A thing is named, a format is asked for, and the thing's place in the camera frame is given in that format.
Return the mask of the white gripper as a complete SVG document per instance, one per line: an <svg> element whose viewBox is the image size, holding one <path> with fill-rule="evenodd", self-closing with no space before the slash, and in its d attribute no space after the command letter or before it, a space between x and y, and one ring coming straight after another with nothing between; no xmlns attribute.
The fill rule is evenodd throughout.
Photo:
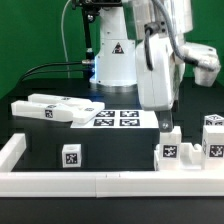
<svg viewBox="0 0 224 224"><path fill-rule="evenodd" d="M178 99L185 64L177 64L168 37L160 38L158 35L150 37L149 47L152 71L147 68L144 42L136 47L136 76L140 105L145 111L160 111L159 130L171 132L173 118L170 109Z"/></svg>

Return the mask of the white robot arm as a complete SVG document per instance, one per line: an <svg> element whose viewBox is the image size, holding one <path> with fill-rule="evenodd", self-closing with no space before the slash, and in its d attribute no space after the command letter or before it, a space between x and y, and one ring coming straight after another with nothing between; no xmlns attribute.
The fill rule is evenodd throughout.
<svg viewBox="0 0 224 224"><path fill-rule="evenodd" d="M141 108L156 113L159 130L173 129L191 31L191 0L121 0L100 10L100 51L90 86L105 92L138 91Z"/></svg>

